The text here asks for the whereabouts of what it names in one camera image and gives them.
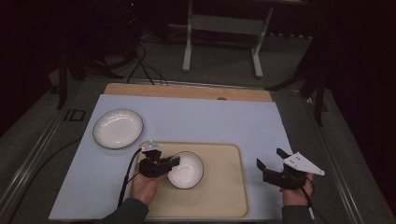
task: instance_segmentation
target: white plate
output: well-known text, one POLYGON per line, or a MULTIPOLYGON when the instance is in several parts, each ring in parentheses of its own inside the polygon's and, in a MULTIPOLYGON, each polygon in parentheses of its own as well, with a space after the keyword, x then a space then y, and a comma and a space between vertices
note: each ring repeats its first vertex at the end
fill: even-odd
POLYGON ((196 186, 204 175, 204 164, 201 159, 189 151, 177 153, 173 158, 176 157, 180 157, 180 164, 169 172, 169 181, 180 189, 190 189, 196 186))
POLYGON ((93 127, 93 138, 102 147, 121 148, 134 142, 143 131, 143 120, 133 110, 117 109, 104 114, 93 127))

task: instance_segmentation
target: forearm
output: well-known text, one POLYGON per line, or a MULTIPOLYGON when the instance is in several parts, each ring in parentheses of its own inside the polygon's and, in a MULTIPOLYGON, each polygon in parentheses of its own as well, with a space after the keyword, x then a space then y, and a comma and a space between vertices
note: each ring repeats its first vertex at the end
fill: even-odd
POLYGON ((314 223, 308 207, 291 205, 282 207, 282 224, 309 224, 314 223))
POLYGON ((115 210, 112 214, 99 220, 98 224, 127 224, 127 223, 143 223, 148 214, 148 207, 137 199, 126 199, 122 206, 115 210))

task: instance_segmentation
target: white tabletop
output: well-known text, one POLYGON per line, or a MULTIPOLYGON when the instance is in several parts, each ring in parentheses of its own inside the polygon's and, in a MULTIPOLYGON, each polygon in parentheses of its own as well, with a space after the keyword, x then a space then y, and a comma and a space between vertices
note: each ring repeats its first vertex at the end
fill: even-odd
POLYGON ((231 143, 239 146, 244 165, 249 211, 244 220, 281 219, 279 188, 264 183, 256 159, 281 171, 278 147, 291 154, 276 104, 144 96, 100 96, 70 165, 49 219, 99 219, 117 207, 129 161, 143 142, 231 143), (99 146, 92 128, 106 112, 127 108, 144 121, 144 130, 130 146, 111 150, 99 146))

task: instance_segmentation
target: beige tray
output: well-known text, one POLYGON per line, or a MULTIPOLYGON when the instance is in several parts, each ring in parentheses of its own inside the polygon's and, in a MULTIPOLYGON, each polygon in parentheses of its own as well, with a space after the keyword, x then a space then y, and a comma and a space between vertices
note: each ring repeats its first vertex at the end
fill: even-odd
MULTIPOLYGON (((192 189, 177 189, 169 180, 163 181, 149 206, 148 218, 233 218, 244 217, 248 213, 245 176, 238 146, 155 142, 163 144, 162 157, 181 151, 197 154, 204 163, 205 172, 200 183, 192 189)), ((144 155, 139 153, 137 160, 142 159, 144 155)))

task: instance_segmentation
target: person's arm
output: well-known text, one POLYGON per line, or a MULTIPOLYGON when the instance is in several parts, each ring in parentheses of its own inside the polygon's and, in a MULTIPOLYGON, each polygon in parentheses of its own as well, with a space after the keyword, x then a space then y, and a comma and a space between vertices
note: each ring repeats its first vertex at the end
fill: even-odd
POLYGON ((112 214, 99 220, 98 224, 143 223, 149 212, 149 204, 157 192, 158 185, 167 175, 147 178, 141 174, 133 179, 132 198, 126 199, 112 214))
MULTIPOLYGON (((307 174, 306 178, 313 180, 313 174, 307 174)), ((306 180, 304 189, 309 197, 314 192, 311 181, 306 180)), ((282 223, 283 224, 309 224, 314 223, 308 209, 308 200, 301 189, 289 190, 282 189, 283 207, 282 223)))

